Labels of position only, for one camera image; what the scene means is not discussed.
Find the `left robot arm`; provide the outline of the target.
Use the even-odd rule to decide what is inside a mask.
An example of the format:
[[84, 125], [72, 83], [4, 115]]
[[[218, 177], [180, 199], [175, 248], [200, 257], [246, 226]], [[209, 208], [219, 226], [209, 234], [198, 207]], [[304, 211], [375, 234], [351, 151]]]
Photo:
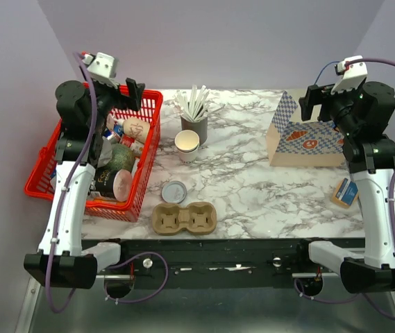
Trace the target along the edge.
[[84, 254], [81, 222], [88, 191], [103, 148], [106, 120], [114, 108], [139, 111], [143, 83], [120, 85], [68, 80], [56, 88], [61, 127], [55, 147], [56, 189], [47, 230], [37, 252], [24, 257], [24, 269], [42, 286], [90, 289], [99, 272], [97, 247]]

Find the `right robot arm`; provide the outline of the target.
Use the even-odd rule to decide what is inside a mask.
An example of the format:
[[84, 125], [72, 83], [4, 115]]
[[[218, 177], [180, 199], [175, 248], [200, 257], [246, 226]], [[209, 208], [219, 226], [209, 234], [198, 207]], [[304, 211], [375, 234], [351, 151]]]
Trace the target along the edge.
[[329, 241], [312, 241], [295, 253], [296, 267], [308, 272], [325, 266], [349, 293], [395, 291], [395, 142], [384, 134], [395, 111], [394, 89], [379, 82], [345, 92], [311, 85], [299, 103], [303, 120], [319, 105], [319, 119], [333, 121], [344, 136], [342, 151], [358, 188], [365, 248], [357, 255]]

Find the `black paper coffee cup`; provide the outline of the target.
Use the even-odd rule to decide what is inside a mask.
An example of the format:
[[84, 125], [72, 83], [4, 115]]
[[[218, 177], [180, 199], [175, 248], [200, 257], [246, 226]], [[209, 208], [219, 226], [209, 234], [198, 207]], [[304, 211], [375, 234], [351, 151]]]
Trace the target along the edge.
[[199, 147], [199, 135], [193, 130], [182, 130], [174, 139], [176, 148], [182, 152], [191, 152]]

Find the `white plastic cup lid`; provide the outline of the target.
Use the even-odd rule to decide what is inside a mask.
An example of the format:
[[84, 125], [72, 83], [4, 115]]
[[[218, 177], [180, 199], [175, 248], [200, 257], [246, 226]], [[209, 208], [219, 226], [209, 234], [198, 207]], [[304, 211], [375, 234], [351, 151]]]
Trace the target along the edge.
[[187, 188], [180, 181], [171, 181], [164, 185], [161, 191], [163, 201], [166, 203], [182, 203], [187, 196]]

